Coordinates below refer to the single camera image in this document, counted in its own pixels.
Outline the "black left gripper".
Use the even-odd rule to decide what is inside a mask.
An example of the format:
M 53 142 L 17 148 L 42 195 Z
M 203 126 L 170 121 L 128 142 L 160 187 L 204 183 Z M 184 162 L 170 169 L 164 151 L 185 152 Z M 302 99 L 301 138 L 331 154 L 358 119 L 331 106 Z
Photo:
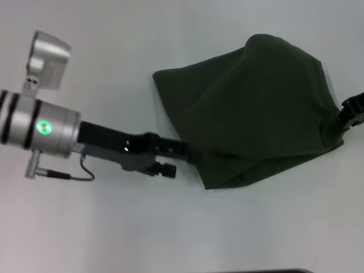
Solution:
M 156 154 L 193 165 L 202 162 L 202 154 L 186 142 L 153 133 L 127 134 L 89 122 L 81 122 L 77 143 L 83 146 L 82 155 L 118 163 L 125 171 L 146 170 L 150 176 L 176 177 L 176 166 L 156 162 Z

